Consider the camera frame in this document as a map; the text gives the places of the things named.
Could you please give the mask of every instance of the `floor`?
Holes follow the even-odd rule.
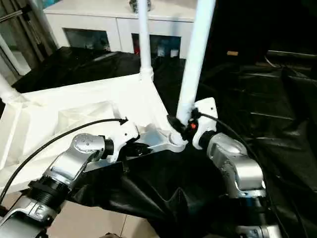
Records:
[[[20,196],[9,194],[4,205],[9,208]],[[88,208],[67,202],[48,229],[50,238],[100,238],[115,233],[122,238],[159,238],[147,220],[101,208]]]

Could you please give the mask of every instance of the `black tarp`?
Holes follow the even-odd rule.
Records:
[[[20,92],[136,73],[138,56],[62,48],[15,84]],[[176,112],[184,61],[161,60],[154,83]],[[241,134],[264,166],[267,188],[289,237],[317,234],[317,83],[287,68],[205,63],[197,100],[214,97],[218,117]],[[202,151],[163,151],[85,174],[70,200],[147,218],[163,237],[202,237],[218,217],[221,176]]]

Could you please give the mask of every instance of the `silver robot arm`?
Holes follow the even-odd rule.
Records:
[[[78,134],[44,172],[30,182],[27,195],[21,196],[0,220],[0,238],[45,238],[46,229],[60,213],[63,204],[85,171],[116,162],[126,142],[138,138],[136,126],[127,121],[116,135]]]
[[[191,123],[198,128],[193,137],[197,149],[205,149],[207,157],[220,170],[226,184],[228,202],[226,217],[233,216],[234,237],[241,238],[282,238],[271,210],[267,207],[265,182],[259,164],[251,159],[246,147],[231,137],[217,133],[215,121],[201,114],[217,117],[213,99],[195,103],[198,117]]]

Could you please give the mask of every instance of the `black cable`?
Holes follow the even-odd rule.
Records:
[[[120,122],[120,124],[125,123],[126,121],[128,121],[127,119],[102,119],[102,120],[96,120],[96,121],[92,121],[90,123],[81,125],[79,127],[76,127],[74,129],[71,129],[55,138],[53,138],[52,140],[50,140],[49,142],[47,142],[46,144],[42,145],[39,149],[37,149],[35,152],[33,152],[28,158],[26,158],[25,161],[23,161],[20,166],[14,171],[14,173],[12,174],[12,176],[9,178],[8,182],[6,183],[5,187],[2,190],[2,193],[0,195],[0,205],[3,202],[4,196],[6,195],[8,189],[10,188],[13,180],[15,179],[15,177],[17,176],[17,174],[21,171],[21,169],[23,169],[23,167],[37,154],[39,154],[42,150],[44,150],[46,147],[48,147],[50,144],[52,144],[53,142],[63,138],[66,135],[69,135],[75,131],[78,131],[82,128],[88,127],[90,125],[94,125],[94,124],[98,124],[98,123],[102,123],[102,122],[109,122],[109,121],[118,121]]]
[[[247,150],[254,156],[254,158],[256,159],[256,161],[259,163],[259,165],[263,167],[263,165],[261,164],[261,162],[259,161],[256,153],[251,149],[251,147],[248,145],[248,143],[234,130],[232,129],[229,125],[227,125],[226,123],[224,123],[223,121],[219,120],[218,118],[215,118],[213,116],[210,116],[210,115],[207,115],[207,114],[204,114],[204,113],[199,113],[200,116],[203,116],[203,117],[206,117],[206,118],[209,118],[209,119],[212,119],[214,121],[216,121],[217,123],[219,123],[220,125],[222,125],[223,127],[225,127],[227,130],[229,130],[232,134],[235,135],[235,137],[238,138],[238,140],[240,140],[240,142],[247,148]],[[284,233],[286,234],[286,236],[289,238],[289,235],[286,231],[286,228],[284,227],[284,225],[282,224],[282,221],[280,220],[278,214],[277,214],[277,209],[276,209],[276,206],[274,205],[273,203],[273,199],[271,197],[271,194],[269,193],[269,191],[267,190],[266,191],[267,195],[268,195],[268,199],[269,199],[269,202],[271,203],[271,205],[274,207],[274,214],[277,218],[277,221],[279,222],[280,226],[282,227]]]

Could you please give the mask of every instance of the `white pipe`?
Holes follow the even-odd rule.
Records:
[[[26,75],[31,69],[30,67],[24,68],[20,65],[12,51],[10,50],[9,46],[6,44],[5,40],[0,34],[0,47],[4,51],[5,55],[10,60],[11,64],[14,66],[18,74],[20,75]]]
[[[25,101],[24,97],[10,86],[7,80],[0,74],[0,98],[4,103],[8,103],[20,97]]]
[[[198,0],[197,2],[194,29],[176,113],[176,117],[183,125],[188,124],[196,99],[215,3],[216,0]]]
[[[150,37],[148,30],[148,0],[138,0],[139,43],[141,55],[141,79],[153,76],[151,66]]]

